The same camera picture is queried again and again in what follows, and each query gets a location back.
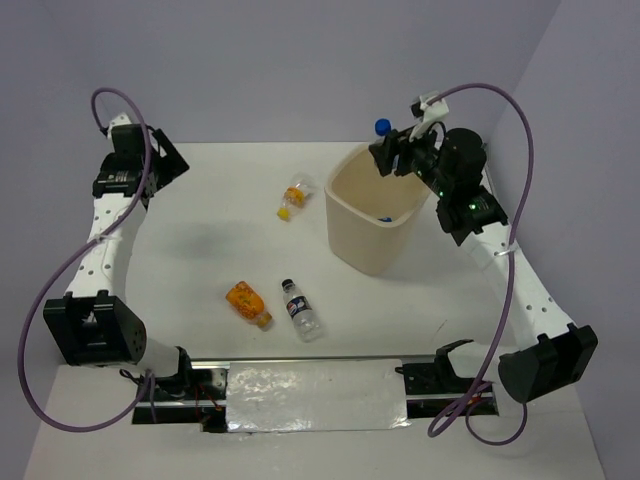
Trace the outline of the orange plastic bottle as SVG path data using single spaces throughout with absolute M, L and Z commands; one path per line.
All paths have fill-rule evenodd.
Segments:
M 267 330 L 273 317 L 260 295 L 245 281 L 235 284 L 226 294 L 230 306 L 249 324 Z

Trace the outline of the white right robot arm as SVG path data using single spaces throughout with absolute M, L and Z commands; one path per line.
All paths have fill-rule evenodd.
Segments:
M 487 350 L 509 396 L 527 404 L 580 380 L 598 337 L 555 303 L 513 238 L 516 222 L 482 183 L 487 153 L 481 137 L 466 128 L 443 133 L 428 128 L 419 137 L 410 129 L 377 133 L 369 151 L 379 173 L 413 174 L 436 195 L 441 229 L 503 301 L 499 322 L 512 327 L 516 348 Z

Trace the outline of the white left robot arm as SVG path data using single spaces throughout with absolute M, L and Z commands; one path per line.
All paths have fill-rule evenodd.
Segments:
M 125 113 L 110 121 L 107 136 L 114 150 L 92 186 L 93 245 L 83 254 L 64 296 L 46 301 L 43 316 L 69 365 L 152 371 L 160 388 L 182 399 L 196 385 L 188 354 L 152 339 L 125 302 L 133 246 L 150 200 L 189 169 L 162 130 L 151 128 L 149 133 L 151 166 L 144 178 L 141 127 Z

